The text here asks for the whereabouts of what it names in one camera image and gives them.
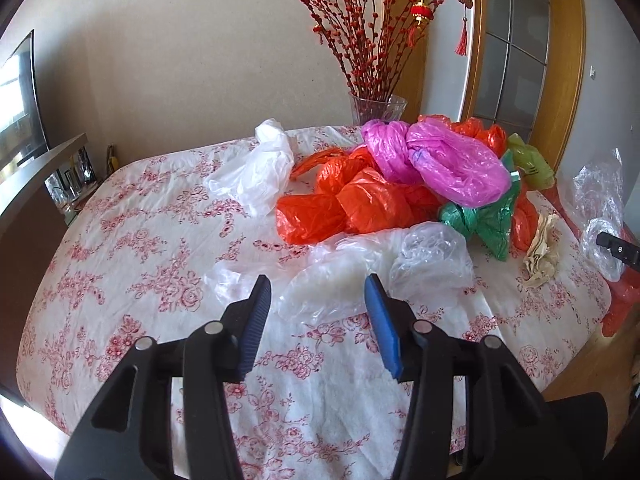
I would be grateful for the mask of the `glass vase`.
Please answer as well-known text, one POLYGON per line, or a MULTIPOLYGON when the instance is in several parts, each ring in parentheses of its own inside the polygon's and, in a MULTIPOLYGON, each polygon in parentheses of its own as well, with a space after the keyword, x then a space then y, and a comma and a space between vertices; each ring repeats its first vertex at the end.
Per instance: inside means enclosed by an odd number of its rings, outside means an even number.
POLYGON ((396 122, 404 114, 408 101, 401 96, 392 94, 386 101, 363 99, 354 94, 349 95, 352 123, 362 126, 370 120, 378 119, 382 122, 396 122))

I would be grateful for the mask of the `red lantern ornament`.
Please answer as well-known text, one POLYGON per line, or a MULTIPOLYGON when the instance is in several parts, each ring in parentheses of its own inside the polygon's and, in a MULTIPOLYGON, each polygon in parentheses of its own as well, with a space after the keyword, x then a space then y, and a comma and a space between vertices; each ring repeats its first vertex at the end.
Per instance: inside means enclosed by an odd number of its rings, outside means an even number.
POLYGON ((426 5, 425 0, 418 0, 411 7, 412 23, 408 30, 407 44, 410 48, 414 48, 418 42, 418 32, 420 28, 431 21, 433 13, 431 9, 426 5))

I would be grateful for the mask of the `clear plastic bag front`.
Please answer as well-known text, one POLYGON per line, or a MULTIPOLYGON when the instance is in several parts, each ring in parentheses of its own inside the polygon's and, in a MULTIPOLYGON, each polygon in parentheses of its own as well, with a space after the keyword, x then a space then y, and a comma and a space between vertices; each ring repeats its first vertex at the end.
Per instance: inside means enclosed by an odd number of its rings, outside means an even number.
POLYGON ((307 325, 363 313, 364 282, 371 274, 390 296, 435 308, 455 304, 474 282, 465 238, 439 222, 330 238, 287 263, 217 262, 204 282, 224 307, 246 298, 260 274, 271 282, 271 311, 307 325))

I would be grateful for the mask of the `crumpled beige paper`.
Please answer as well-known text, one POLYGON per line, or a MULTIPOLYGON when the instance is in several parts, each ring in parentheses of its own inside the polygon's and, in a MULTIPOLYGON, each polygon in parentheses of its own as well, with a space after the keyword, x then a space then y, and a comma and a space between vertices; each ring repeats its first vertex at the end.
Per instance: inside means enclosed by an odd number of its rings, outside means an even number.
POLYGON ((526 271, 524 285, 538 287, 552 280, 559 263, 558 248, 551 239, 551 231, 559 220, 557 214, 543 214, 538 219, 535 236, 523 260, 526 271))

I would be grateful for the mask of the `floral pink white tablecloth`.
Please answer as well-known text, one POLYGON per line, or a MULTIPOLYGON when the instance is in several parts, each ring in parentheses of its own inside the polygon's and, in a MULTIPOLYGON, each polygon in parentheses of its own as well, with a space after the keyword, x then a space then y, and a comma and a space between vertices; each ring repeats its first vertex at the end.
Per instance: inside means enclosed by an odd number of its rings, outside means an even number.
MULTIPOLYGON (((32 303, 17 359, 28 404, 70 434, 93 396, 140 337, 188 336, 226 306, 216 269, 297 271, 310 250, 278 237, 208 187, 249 152, 241 139, 139 160, 106 180, 58 246, 32 303)), ((474 284, 449 306, 420 296, 413 310, 452 336, 499 336, 539 388, 547 387, 599 327, 611 304, 602 276, 570 228, 550 234, 559 269, 525 285, 522 258, 470 248, 474 284)), ((310 325, 268 318, 254 370, 228 385, 235 442, 251 479, 386 479, 410 389, 382 364, 364 314, 310 325)))

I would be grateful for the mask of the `red bin liner bag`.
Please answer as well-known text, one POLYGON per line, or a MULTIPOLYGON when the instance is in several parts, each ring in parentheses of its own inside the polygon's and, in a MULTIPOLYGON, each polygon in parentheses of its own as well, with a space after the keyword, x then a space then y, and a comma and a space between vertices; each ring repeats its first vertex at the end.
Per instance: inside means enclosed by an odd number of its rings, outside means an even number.
POLYGON ((614 336, 624 324, 631 307, 639 303, 639 242, 624 224, 620 239, 627 245, 634 245, 638 249, 636 263, 631 266, 624 265, 624 272, 617 282, 609 282, 612 302, 608 312, 602 320, 602 335, 614 336))

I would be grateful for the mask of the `dark green plastic bag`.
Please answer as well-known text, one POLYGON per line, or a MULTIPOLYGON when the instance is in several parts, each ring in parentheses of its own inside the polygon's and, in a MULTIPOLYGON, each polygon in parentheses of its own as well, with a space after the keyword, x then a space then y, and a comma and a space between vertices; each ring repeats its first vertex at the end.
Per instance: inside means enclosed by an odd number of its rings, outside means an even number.
POLYGON ((438 212, 438 220, 455 229, 467 240, 476 235, 491 255, 506 261, 510 246, 510 233, 515 204, 522 189, 522 179, 516 169, 513 154, 506 150, 501 157, 503 166, 510 171, 511 187, 495 203, 466 208, 446 203, 438 212))

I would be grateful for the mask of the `flat screen television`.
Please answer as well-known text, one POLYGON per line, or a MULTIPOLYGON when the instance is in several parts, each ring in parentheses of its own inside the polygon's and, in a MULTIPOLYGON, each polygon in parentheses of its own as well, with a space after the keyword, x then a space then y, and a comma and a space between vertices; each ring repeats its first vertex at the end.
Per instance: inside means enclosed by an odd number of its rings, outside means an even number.
POLYGON ((32 29, 1 65, 1 173, 12 174, 48 149, 37 96, 32 29))

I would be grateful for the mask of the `red tassel knot decoration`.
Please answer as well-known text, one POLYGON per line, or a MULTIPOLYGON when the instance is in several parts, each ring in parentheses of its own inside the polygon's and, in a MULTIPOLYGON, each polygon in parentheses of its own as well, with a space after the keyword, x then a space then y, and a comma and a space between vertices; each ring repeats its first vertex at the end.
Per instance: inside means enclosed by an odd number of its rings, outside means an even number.
POLYGON ((459 42, 456 47, 456 53, 460 56, 468 54, 469 45, 469 10, 473 7, 473 0, 458 0, 463 8, 462 29, 459 42))

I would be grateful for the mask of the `orange plastic bag front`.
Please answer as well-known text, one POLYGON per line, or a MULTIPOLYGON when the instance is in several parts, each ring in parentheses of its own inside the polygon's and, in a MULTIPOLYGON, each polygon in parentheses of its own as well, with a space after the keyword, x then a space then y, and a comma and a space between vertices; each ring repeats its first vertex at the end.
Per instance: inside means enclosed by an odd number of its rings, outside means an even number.
POLYGON ((364 146, 314 153, 294 166, 290 179, 311 170, 314 192, 277 201, 277 232, 285 243, 316 244, 340 233, 369 234, 437 219, 440 199, 423 184, 385 180, 364 146))

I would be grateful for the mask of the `clear crinkled plastic bag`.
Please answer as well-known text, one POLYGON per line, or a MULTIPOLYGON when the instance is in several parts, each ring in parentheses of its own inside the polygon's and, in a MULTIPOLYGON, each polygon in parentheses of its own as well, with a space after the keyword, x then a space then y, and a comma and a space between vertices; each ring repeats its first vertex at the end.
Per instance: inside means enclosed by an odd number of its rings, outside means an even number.
POLYGON ((573 179, 573 200, 582 254, 609 282, 618 282, 623 263, 597 244, 604 233, 619 237, 623 227, 623 162, 618 148, 591 159, 573 179))

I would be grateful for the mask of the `white plastic bag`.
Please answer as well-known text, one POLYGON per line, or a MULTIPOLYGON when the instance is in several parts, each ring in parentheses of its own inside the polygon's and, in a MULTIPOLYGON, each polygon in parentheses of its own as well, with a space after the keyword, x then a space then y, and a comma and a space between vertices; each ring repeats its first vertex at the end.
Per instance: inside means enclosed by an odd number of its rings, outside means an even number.
POLYGON ((264 120, 255 128, 253 151, 224 162, 205 186, 214 197, 235 200, 253 218, 268 216, 282 196, 294 166, 290 138, 280 122, 264 120))

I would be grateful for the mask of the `magenta plastic bag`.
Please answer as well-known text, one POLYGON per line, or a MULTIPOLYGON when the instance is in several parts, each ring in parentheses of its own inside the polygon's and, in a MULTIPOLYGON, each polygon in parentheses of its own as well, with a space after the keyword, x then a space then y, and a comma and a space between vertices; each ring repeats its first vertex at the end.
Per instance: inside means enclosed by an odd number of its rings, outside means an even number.
POLYGON ((412 125, 372 119, 361 127, 361 136, 387 181, 424 184, 457 205, 487 206, 511 187, 499 156, 437 118, 412 125))

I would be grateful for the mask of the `grey tv cabinet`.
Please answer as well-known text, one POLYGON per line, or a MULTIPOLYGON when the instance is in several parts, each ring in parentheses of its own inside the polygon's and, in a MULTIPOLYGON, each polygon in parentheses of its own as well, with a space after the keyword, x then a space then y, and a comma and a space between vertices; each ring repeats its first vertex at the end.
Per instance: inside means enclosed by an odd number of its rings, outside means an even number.
POLYGON ((26 318, 66 231, 44 181, 88 142, 81 133, 23 166, 1 185, 1 393, 21 399, 18 347, 26 318))

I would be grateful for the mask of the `glass panel wooden door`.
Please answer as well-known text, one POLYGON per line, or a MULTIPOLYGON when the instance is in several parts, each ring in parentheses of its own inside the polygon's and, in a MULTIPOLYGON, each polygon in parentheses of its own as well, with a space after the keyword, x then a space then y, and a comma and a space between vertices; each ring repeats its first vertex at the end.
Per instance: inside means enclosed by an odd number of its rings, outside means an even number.
POLYGON ((474 0, 461 117, 497 124, 558 168, 586 58, 584 0, 474 0))

